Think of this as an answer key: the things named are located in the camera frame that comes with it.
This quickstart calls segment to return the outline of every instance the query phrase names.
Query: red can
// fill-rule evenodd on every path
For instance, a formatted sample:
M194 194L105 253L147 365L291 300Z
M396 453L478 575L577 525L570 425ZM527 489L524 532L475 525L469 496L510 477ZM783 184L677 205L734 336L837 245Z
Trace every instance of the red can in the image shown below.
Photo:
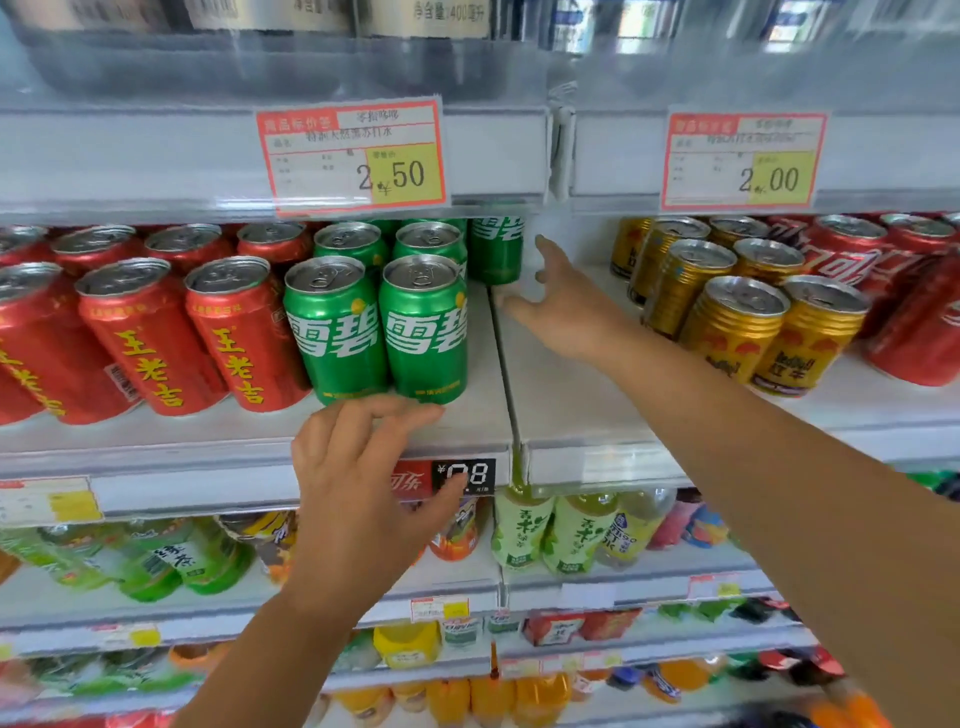
M310 394L270 263L235 255L201 266L184 283L187 312L241 407L275 412Z
M880 258L886 236L882 226L859 217L818 217L802 237L804 272L857 285Z
M960 374L960 252L942 257L867 345L885 374L943 387Z
M143 241L129 225L98 225L69 232L50 243L54 261L70 276L143 255Z
M158 415L192 415L227 396L166 260L106 265L77 281L77 291L80 315Z
M67 425L99 423L140 402L53 263L0 268L0 364Z
M881 215L880 221L887 226L887 241L870 274L860 283L860 290L871 299L870 312L857 334L862 339L880 331L921 276L957 237L951 225L920 215L889 213Z
M0 228L0 265L52 263L54 253L47 242L50 231L39 225Z
M148 257L158 257L185 276L211 260L233 255L219 225L177 225L155 232L144 243Z
M283 283L288 270L313 254L313 238L303 223L251 223L237 233L237 254L262 257Z

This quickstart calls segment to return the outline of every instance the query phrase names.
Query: beverage bottle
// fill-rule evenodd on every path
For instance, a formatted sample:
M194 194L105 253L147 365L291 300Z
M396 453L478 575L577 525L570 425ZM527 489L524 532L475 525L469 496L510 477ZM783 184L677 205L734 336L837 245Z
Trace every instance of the beverage bottle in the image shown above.
M553 521L543 537L543 563L567 575L590 571L593 554L616 516L616 494L596 493L557 499Z
M466 678L431 680L426 702L438 728L463 728L470 712L470 683Z
M523 483L518 473L514 473L514 482L508 488L496 492L496 529L491 548L501 567L521 570L536 563L555 500L533 497L530 486Z
M517 728L554 725L570 701L571 693L570 678L562 672L517 679L514 723Z
M597 549L597 561L614 569L635 564L676 500L675 488L641 488L621 494L613 525L603 547Z

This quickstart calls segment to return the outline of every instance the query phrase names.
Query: coca-cola can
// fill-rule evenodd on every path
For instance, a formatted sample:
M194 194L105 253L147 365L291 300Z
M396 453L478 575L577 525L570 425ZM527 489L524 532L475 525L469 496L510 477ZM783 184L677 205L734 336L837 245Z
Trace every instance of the coca-cola can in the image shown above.
M815 218L800 246L806 258L805 271L856 286L879 260L886 237L884 227L859 217Z
M864 358L924 387L943 387L960 375L960 252L934 264L867 344Z

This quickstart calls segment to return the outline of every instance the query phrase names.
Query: price tag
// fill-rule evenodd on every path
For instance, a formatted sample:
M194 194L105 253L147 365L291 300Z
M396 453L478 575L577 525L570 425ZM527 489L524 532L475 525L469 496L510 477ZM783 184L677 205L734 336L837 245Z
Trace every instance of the price tag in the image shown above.
M434 460L431 470L433 491L439 491L457 473L467 474L467 496L492 496L496 483L496 460L481 457L472 460Z
M425 596L410 600L410 621L463 619L470 616L466 596Z
M88 477L0 480L0 525L98 522L104 514Z
M447 207L439 96L258 111L279 216Z
M662 208L810 207L827 118L825 113L672 112Z

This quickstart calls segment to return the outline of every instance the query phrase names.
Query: wanglaoji can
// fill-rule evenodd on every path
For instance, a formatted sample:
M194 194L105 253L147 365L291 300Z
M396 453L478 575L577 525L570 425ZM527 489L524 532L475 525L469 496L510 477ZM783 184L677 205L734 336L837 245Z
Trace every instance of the wanglaoji can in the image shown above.
M942 387L960 374L960 253L927 273L867 344L864 358L884 374Z
M670 246L653 291L643 306L643 324L676 339L686 315L707 281L733 270L733 251L706 240L678 240Z
M144 245L148 257L166 260L180 276L233 255L233 246L219 225L177 225L150 235Z
M122 414L140 397L77 311L54 263L0 268L0 364L67 425Z
M732 248L737 240L770 234L769 225L747 215L714 215L709 224L710 241L724 248Z
M467 260L469 276L484 285L504 285L519 279L523 261L523 218L470 220Z
M660 264L671 245L683 239L706 240L709 235L710 226L692 217L671 215L654 220L636 255L636 266L627 286L630 300L643 305L653 293Z
M287 273L283 305L317 399L324 404L387 391L387 354L376 292L363 263L315 257Z
M736 253L734 276L749 276L770 285L780 285L791 276L799 276L806 264L804 254L776 240L748 237L733 243Z
M953 226L919 215L886 214L883 253L859 288L871 300L860 338L870 338L886 323L917 281L957 241Z
M313 236L313 244L314 257L344 255L359 260L373 287L380 287L390 248L376 225L355 221L329 225Z
M804 272L856 286L867 277L883 253L887 231L850 215L815 218L804 231L800 251Z
M610 257L610 272L615 276L629 280L636 266L636 257L640 255L643 240L650 231L655 218L625 217L620 221L613 241L613 253Z
M237 254L262 257L283 280L313 254L313 239L303 223L251 223L237 232Z
M77 291L80 315L158 415L192 415L228 395L166 260L106 265L77 281Z
M270 263L225 257L195 269L183 283L187 313L241 407L276 412L310 394Z
M790 310L751 383L772 395L802 397L860 331L870 301L855 288L822 276L794 276L782 288Z
M144 255L143 241L129 225L98 225L69 232L50 243L54 261L70 276Z
M394 260L407 255L442 255L453 261L460 278L467 277L466 234L447 223L420 222L400 228L396 232Z
M49 234L49 230L39 225L0 228L0 265L53 262Z
M712 279L686 318L680 345L731 379L747 384L780 332L789 308L786 296L760 280L741 276Z
M387 356L404 397L447 404L467 389L467 285L439 255L408 255L383 271Z

